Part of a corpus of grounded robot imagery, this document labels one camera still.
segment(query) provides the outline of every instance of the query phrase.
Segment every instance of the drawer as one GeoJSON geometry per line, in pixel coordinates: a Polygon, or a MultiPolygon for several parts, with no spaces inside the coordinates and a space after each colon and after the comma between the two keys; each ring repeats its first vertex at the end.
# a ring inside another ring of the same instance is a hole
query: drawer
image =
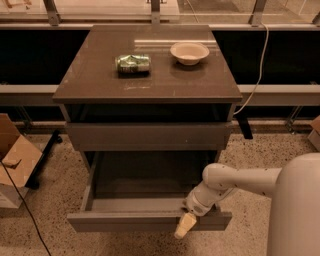
{"type": "Polygon", "coordinates": [[[226,123],[82,124],[68,123],[78,151],[222,150],[231,131],[226,123]]]}
{"type": "MultiPolygon", "coordinates": [[[[210,152],[97,152],[79,213],[68,215],[78,232],[174,231],[183,199],[201,180],[210,152]]],[[[219,208],[193,230],[224,230],[231,213],[219,208]]]]}

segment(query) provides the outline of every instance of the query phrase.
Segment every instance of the cardboard box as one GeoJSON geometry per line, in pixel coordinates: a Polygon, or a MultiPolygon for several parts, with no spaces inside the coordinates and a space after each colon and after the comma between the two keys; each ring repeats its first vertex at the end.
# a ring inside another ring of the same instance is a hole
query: cardboard box
{"type": "Polygon", "coordinates": [[[308,136],[309,141],[320,151],[320,116],[311,122],[313,130],[308,136]]]}
{"type": "MultiPolygon", "coordinates": [[[[42,152],[21,135],[7,114],[0,114],[0,159],[23,197],[24,187],[42,152]]],[[[0,164],[0,207],[19,208],[21,198],[0,164]]]]}

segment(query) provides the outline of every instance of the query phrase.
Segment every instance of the closed drawer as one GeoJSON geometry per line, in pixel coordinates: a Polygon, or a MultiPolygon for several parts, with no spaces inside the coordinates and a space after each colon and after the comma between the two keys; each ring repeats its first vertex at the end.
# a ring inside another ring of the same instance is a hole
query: closed drawer
{"type": "Polygon", "coordinates": [[[68,123],[66,129],[79,151],[222,150],[227,145],[231,123],[68,123]]]}

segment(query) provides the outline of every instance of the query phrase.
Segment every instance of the open drawer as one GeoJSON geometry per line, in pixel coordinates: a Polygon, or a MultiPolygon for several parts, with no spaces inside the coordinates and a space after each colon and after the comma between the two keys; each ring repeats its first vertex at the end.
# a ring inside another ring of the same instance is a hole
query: open drawer
{"type": "MultiPolygon", "coordinates": [[[[78,232],[174,231],[183,199],[214,157],[212,151],[97,152],[80,213],[68,221],[78,232]]],[[[217,208],[193,230],[224,230],[230,219],[217,208]]]]}

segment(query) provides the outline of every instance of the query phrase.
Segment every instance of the white cable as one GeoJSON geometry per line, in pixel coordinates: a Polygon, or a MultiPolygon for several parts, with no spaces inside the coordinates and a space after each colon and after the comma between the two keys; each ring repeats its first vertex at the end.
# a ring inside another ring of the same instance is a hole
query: white cable
{"type": "Polygon", "coordinates": [[[258,85],[260,84],[260,81],[261,81],[261,78],[262,78],[262,73],[263,73],[263,63],[264,63],[264,56],[265,56],[265,53],[266,53],[266,49],[267,49],[267,45],[268,45],[268,40],[269,40],[269,28],[261,23],[262,26],[265,27],[266,29],[266,39],[264,41],[264,46],[263,46],[263,50],[262,50],[262,54],[261,54],[261,59],[260,59],[260,68],[259,68],[259,79],[258,79],[258,82],[256,83],[256,86],[253,88],[249,98],[246,100],[246,102],[241,106],[241,108],[237,111],[237,112],[234,112],[233,115],[236,115],[236,114],[239,114],[249,103],[249,101],[251,100],[253,94],[255,93],[258,85]]]}

